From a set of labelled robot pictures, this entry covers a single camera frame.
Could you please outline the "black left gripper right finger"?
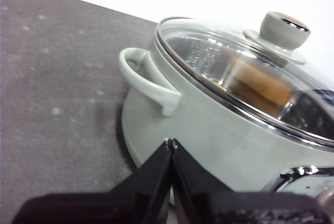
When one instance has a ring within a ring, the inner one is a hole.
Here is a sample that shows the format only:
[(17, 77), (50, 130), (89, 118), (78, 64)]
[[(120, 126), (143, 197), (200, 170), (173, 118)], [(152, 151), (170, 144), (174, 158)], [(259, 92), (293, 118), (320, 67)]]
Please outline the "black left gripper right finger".
[(190, 223), (329, 223), (317, 200), (301, 194), (237, 192), (171, 140), (173, 189)]

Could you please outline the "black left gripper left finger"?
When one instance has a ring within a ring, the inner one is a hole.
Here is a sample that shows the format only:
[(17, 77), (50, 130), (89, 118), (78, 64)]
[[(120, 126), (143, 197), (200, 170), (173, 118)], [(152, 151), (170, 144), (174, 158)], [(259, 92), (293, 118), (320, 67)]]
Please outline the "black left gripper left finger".
[(13, 223), (155, 223), (169, 196), (168, 141), (108, 192), (47, 194), (26, 201)]

